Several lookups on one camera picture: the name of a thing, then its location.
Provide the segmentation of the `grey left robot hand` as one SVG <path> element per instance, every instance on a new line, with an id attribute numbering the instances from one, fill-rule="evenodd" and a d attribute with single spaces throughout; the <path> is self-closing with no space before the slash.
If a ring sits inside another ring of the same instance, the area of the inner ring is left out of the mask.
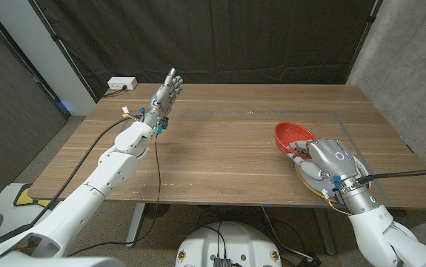
<path id="1" fill-rule="evenodd" d="M 164 84 L 151 96 L 142 121 L 155 128 L 160 120 L 171 112 L 173 103 L 182 91 L 183 79 L 176 75 L 176 69 L 172 67 L 165 77 Z"/>

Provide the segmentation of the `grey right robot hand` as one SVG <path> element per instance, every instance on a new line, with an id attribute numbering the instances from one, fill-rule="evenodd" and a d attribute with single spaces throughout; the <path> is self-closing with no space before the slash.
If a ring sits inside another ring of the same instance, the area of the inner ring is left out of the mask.
<path id="1" fill-rule="evenodd" d="M 354 156 L 347 146 L 337 139 L 309 139 L 291 142 L 288 156 L 299 170 L 311 179 L 330 178 L 341 182 L 359 173 Z"/>

